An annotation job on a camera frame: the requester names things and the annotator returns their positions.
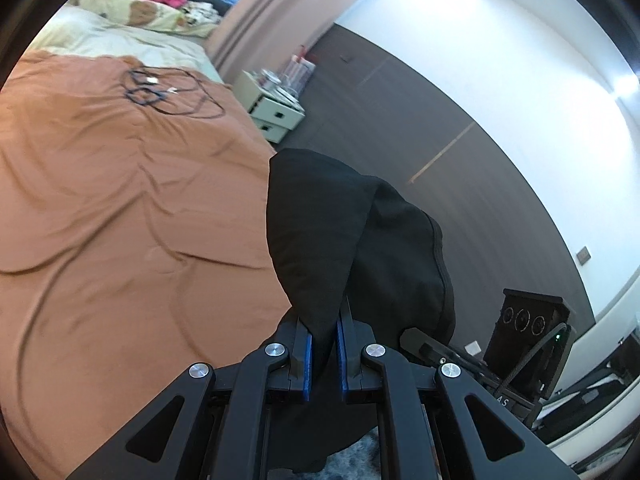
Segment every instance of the triangular cutout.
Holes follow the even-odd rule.
[[[507,428],[476,396],[466,396],[465,404],[474,421],[486,457],[498,462],[524,449],[524,442]]]
[[[160,462],[183,404],[184,397],[175,396],[127,442],[126,450],[149,462]]]

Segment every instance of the white furniture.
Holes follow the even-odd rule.
[[[264,90],[248,72],[241,73],[233,92],[269,142],[280,142],[305,117],[304,108],[293,97],[277,88]]]

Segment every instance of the black cable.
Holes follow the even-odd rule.
[[[566,324],[560,323],[553,330],[547,333],[540,341],[538,341],[535,345],[533,345],[531,350],[529,350],[524,355],[524,357],[520,360],[520,362],[518,362],[516,367],[500,383],[500,386],[498,386],[498,389],[494,393],[494,397],[496,399],[500,397],[504,389],[507,386],[509,386],[509,384],[511,384],[511,381],[514,380],[516,375],[519,374],[522,371],[522,369],[529,363],[529,361],[533,359],[533,356],[537,354],[540,350],[542,350],[544,345],[546,345],[549,341],[551,341],[556,335],[558,335],[560,332],[564,332],[565,330],[566,330]]]
[[[180,76],[186,76],[194,82],[194,85],[190,88],[176,88],[175,86],[171,86],[172,91],[168,90],[159,90],[158,85],[160,83],[160,78],[170,75],[170,72],[177,72]],[[133,87],[130,88],[130,85],[127,84],[127,77],[130,78],[130,81],[133,82]],[[151,83],[149,78],[158,79],[157,83]],[[172,68],[172,67],[152,67],[152,66],[140,66],[136,68],[131,68],[126,70],[120,76],[120,85],[124,88],[124,97],[133,103],[139,106],[150,106],[155,111],[169,116],[186,116],[193,119],[219,119],[226,115],[226,110],[223,106],[215,100],[207,91],[202,81],[200,81],[196,76],[188,72],[187,70],[181,68]],[[200,90],[204,95],[200,98],[198,103],[193,106],[190,110],[184,112],[172,112],[162,108],[162,104],[171,104],[174,105],[171,101],[169,101],[169,97],[172,94],[179,94],[185,92],[195,92]],[[220,113],[210,116],[199,116],[198,113],[202,110],[202,107],[207,103],[212,103],[220,108]]]

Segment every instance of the silver screw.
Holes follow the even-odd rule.
[[[189,368],[189,375],[194,379],[201,379],[206,377],[209,373],[209,367],[204,363],[198,363],[196,365],[192,365]]]
[[[460,367],[455,363],[446,363],[442,365],[442,374],[445,377],[454,379],[460,375]]]
[[[373,345],[367,346],[367,348],[365,348],[365,351],[371,357],[380,357],[381,355],[385,354],[386,349],[385,347],[383,347],[382,345],[379,345],[378,343],[373,343]]]
[[[264,351],[271,357],[278,357],[279,355],[284,354],[284,346],[280,343],[271,343],[270,345],[267,345],[267,348],[265,348]]]

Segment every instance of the drawer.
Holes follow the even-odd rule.
[[[268,97],[260,99],[250,113],[251,117],[255,119],[282,126],[287,130],[292,130],[298,126],[298,123],[305,117],[303,113],[286,107]]]
[[[269,142],[280,142],[282,138],[287,135],[289,131],[284,126],[278,126],[277,124],[268,123],[267,121],[261,121],[254,118],[254,124],[258,127],[262,136]]]

